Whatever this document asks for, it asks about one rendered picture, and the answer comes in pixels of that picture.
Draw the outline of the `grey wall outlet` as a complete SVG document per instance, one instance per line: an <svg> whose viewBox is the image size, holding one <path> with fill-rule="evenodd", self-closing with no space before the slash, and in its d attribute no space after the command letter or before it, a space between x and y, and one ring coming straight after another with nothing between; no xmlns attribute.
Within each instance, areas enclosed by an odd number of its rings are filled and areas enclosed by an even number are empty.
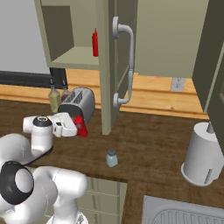
<svg viewBox="0 0 224 224"><path fill-rule="evenodd" d="M184 90L185 78L173 77L171 80L171 91L182 92Z"/></svg>

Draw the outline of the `pale blue shaker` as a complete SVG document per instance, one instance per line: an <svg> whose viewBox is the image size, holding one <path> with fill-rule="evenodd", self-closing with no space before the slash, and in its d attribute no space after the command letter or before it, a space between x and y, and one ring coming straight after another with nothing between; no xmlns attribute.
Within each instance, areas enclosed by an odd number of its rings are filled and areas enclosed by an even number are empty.
<svg viewBox="0 0 224 224"><path fill-rule="evenodd" d="M118 165L118 159L116 155L116 151L114 149L109 149L107 156L106 156L106 162L109 167L114 167Z"/></svg>

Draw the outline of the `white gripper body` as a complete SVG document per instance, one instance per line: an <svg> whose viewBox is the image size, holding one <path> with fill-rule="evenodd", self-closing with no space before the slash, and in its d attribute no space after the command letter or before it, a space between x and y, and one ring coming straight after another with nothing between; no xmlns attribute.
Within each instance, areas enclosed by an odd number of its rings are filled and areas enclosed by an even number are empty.
<svg viewBox="0 0 224 224"><path fill-rule="evenodd" d="M68 113L60 113L60 121L62 124L62 136L63 137L74 137L77 135L77 128L74 124L73 119Z"/></svg>

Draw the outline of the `white paper towel roll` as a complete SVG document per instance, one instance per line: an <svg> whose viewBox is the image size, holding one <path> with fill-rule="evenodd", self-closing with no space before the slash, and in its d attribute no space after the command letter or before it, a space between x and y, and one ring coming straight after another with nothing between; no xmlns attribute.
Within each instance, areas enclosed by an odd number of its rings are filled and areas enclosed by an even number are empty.
<svg viewBox="0 0 224 224"><path fill-rule="evenodd" d="M224 155L210 122L194 125L181 174L195 186L208 186L224 167Z"/></svg>

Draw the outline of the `olive base cabinet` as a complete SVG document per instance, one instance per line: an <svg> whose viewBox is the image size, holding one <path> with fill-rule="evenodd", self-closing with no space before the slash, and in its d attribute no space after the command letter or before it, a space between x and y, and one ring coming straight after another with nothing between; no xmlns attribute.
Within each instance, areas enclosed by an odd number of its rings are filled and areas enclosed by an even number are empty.
<svg viewBox="0 0 224 224"><path fill-rule="evenodd" d="M122 224L127 184L101 178L87 178L87 192L77 199L89 224Z"/></svg>

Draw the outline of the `olive wall cabinet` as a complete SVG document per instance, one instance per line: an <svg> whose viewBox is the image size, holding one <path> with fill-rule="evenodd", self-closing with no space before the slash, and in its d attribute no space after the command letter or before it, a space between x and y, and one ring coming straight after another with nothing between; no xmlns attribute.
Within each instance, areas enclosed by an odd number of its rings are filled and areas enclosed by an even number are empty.
<svg viewBox="0 0 224 224"><path fill-rule="evenodd" d="M34 0L49 67L97 70L96 0Z"/></svg>

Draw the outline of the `silver toaster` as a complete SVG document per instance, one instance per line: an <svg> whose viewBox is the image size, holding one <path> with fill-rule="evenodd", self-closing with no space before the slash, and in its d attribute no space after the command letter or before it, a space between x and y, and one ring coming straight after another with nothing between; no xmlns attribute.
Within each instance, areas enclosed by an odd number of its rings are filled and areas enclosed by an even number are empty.
<svg viewBox="0 0 224 224"><path fill-rule="evenodd" d="M58 112L67 112L71 117L82 116L88 124L95 111L94 92L86 87L76 87L59 105Z"/></svg>

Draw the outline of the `red condiment bottle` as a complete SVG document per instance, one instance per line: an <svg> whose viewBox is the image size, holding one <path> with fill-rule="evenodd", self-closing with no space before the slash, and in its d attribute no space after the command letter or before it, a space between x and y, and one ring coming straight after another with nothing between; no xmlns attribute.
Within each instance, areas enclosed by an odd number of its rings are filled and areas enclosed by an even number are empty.
<svg viewBox="0 0 224 224"><path fill-rule="evenodd" d="M80 137L87 137L88 136L88 130L86 127L86 124L84 122L84 118L81 115L76 115L73 118L74 125L76 126L78 130L78 135Z"/></svg>

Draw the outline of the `small brown glass bottle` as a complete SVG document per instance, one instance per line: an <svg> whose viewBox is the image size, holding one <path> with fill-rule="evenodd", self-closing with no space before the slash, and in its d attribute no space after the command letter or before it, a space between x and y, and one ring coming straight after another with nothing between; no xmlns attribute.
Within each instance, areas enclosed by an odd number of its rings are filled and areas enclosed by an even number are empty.
<svg viewBox="0 0 224 224"><path fill-rule="evenodd" d="M70 95L70 92L68 91L67 85L63 85L63 92L60 97L61 100L64 101L69 95Z"/></svg>

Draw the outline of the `olive closed cabinet front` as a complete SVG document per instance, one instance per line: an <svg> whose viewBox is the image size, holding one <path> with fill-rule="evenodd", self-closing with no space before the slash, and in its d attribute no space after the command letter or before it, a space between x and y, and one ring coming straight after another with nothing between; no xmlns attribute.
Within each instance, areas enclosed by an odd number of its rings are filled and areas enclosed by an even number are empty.
<svg viewBox="0 0 224 224"><path fill-rule="evenodd" d="M136 71L190 78L209 0L139 0Z"/></svg>

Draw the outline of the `black wall rail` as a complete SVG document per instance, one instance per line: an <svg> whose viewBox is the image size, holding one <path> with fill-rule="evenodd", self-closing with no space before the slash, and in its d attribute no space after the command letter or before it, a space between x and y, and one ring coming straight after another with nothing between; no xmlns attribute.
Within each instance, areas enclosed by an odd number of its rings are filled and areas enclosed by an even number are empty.
<svg viewBox="0 0 224 224"><path fill-rule="evenodd" d="M65 68L51 68L50 73L25 73L0 71L0 84L49 88L51 82L57 89L67 87L67 75Z"/></svg>

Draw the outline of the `olive oil bottle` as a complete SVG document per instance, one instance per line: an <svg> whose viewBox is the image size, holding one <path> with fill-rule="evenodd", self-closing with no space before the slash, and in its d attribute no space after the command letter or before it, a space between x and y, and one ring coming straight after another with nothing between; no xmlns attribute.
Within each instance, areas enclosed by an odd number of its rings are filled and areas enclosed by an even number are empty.
<svg viewBox="0 0 224 224"><path fill-rule="evenodd" d="M51 105L51 111L53 113L57 113L60 105L60 92L55 88L53 84L51 84L51 91L48 97Z"/></svg>

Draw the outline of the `red ketchup bottle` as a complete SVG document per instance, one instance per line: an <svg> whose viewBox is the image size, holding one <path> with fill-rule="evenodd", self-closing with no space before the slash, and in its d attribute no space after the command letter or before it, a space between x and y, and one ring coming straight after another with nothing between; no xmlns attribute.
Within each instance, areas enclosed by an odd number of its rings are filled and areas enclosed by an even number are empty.
<svg viewBox="0 0 224 224"><path fill-rule="evenodd" d="M94 32L92 35L92 45L93 45L93 56L98 57L99 52L98 52L98 33L96 28L94 28Z"/></svg>

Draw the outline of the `dark olive cabinet door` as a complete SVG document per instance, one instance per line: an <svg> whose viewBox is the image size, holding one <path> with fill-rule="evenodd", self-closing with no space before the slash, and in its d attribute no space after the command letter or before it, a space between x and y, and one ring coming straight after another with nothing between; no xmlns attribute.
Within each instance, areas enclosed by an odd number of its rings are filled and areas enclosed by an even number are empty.
<svg viewBox="0 0 224 224"><path fill-rule="evenodd" d="M224 0L209 0L192 81L224 155Z"/></svg>

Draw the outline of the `olive open cabinet door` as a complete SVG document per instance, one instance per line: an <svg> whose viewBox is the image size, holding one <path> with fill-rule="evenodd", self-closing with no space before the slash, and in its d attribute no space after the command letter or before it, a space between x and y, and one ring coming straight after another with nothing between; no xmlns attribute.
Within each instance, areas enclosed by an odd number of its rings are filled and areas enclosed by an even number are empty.
<svg viewBox="0 0 224 224"><path fill-rule="evenodd" d="M101 128L108 135L114 125L119 108L113 105L114 93L120 98L128 97L128 71L130 35L120 32L113 37L113 17L118 23L128 25L134 34L134 67L137 34L137 0L97 0L97 31L99 45L99 70L101 88Z"/></svg>

